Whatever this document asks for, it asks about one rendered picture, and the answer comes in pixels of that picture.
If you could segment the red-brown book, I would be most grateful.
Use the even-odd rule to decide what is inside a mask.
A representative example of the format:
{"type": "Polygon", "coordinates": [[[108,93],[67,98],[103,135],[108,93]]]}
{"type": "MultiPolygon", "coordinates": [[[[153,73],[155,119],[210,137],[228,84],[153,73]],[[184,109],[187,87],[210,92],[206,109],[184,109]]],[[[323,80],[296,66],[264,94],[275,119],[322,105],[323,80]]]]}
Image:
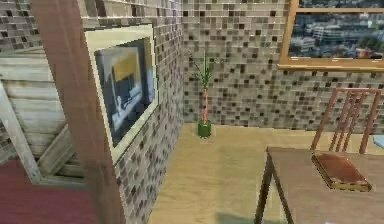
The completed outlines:
{"type": "Polygon", "coordinates": [[[369,192],[372,185],[346,157],[313,153],[311,161],[330,189],[369,192]]]}

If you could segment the green potted house plant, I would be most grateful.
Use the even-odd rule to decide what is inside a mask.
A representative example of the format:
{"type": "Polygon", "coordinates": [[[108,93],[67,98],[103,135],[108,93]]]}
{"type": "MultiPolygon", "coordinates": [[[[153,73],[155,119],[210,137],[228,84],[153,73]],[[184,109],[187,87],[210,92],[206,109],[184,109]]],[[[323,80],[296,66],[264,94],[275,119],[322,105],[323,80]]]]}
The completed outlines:
{"type": "Polygon", "coordinates": [[[210,58],[207,56],[206,52],[203,53],[202,67],[199,67],[193,56],[190,56],[190,59],[197,70],[193,76],[198,80],[203,88],[202,96],[204,102],[202,108],[202,118],[197,121],[197,134],[200,138],[207,139],[212,134],[212,122],[208,119],[208,85],[213,76],[213,67],[209,64],[210,58]]]}

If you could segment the brown wooden table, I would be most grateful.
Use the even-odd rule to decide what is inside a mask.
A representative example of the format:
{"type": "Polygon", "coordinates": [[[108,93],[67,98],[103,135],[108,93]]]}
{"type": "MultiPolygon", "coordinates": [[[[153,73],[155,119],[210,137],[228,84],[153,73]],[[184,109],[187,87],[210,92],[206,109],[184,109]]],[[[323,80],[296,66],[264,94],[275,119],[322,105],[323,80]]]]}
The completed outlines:
{"type": "Polygon", "coordinates": [[[270,182],[274,181],[288,224],[384,224],[384,155],[347,158],[373,185],[369,192],[326,186],[308,149],[269,147],[255,224],[262,224],[270,182]]]}

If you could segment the red-brown wooden chair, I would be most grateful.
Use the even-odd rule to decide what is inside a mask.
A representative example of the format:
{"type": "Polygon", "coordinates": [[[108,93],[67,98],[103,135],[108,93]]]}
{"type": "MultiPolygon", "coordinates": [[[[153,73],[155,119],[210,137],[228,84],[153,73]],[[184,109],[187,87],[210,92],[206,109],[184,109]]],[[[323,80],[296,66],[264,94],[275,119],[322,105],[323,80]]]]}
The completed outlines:
{"type": "Polygon", "coordinates": [[[310,149],[315,151],[317,144],[320,140],[320,137],[323,133],[325,125],[328,121],[329,115],[333,109],[334,104],[336,103],[339,93],[346,93],[346,97],[343,101],[343,107],[339,116],[339,120],[334,131],[331,144],[329,146],[330,151],[335,152],[346,152],[350,137],[358,118],[360,116],[360,110],[362,104],[366,97],[370,94],[373,95],[373,102],[370,107],[370,112],[366,120],[366,125],[364,127],[363,136],[360,142],[359,153],[364,154],[366,152],[366,147],[368,144],[368,138],[373,129],[374,119],[376,118],[377,108],[379,101],[381,99],[382,91],[380,89],[370,89],[370,88],[343,88],[337,87],[332,91],[331,98],[329,99],[327,108],[323,114],[320,125],[316,131],[316,134],[312,140],[310,149]]]}

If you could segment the pale wooden plank door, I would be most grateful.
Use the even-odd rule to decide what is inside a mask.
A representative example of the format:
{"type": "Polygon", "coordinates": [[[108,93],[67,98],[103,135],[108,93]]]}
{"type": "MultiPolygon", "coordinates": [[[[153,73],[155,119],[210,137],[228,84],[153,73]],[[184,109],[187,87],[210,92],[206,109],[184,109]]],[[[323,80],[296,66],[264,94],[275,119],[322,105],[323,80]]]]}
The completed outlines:
{"type": "Polygon", "coordinates": [[[0,53],[0,122],[32,183],[84,186],[43,49],[0,53]]]}

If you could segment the wooden framed window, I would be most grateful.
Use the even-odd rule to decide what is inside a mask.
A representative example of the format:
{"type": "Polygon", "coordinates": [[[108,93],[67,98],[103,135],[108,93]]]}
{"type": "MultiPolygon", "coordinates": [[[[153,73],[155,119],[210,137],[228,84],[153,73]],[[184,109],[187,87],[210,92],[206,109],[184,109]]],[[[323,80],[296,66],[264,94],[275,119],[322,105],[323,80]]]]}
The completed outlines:
{"type": "Polygon", "coordinates": [[[290,0],[278,67],[384,72],[384,0],[290,0]]]}

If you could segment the cream framed wall picture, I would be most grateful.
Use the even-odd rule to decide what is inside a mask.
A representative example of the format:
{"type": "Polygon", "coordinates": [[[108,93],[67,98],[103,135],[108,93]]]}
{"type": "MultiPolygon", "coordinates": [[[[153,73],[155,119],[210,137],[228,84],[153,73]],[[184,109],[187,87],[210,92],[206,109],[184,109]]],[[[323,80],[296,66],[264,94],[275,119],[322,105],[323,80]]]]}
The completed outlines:
{"type": "Polygon", "coordinates": [[[159,104],[151,24],[85,30],[91,66],[114,162],[159,104]]]}

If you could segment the brown wooden door frame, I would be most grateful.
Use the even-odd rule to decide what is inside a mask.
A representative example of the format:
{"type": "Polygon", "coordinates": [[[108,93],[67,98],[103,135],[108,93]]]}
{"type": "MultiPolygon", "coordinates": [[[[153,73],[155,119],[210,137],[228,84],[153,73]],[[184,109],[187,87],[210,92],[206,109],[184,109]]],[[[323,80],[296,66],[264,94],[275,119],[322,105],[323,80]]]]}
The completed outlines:
{"type": "Polygon", "coordinates": [[[31,0],[99,224],[126,224],[77,0],[31,0]]]}

